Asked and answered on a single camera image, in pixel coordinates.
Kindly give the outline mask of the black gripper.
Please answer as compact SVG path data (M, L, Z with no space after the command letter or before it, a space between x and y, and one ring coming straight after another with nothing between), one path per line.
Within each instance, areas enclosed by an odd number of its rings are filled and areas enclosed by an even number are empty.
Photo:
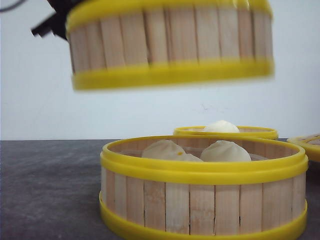
M50 32L66 40L67 15L77 4L77 0L48 0L55 13L31 29L33 36L44 37Z

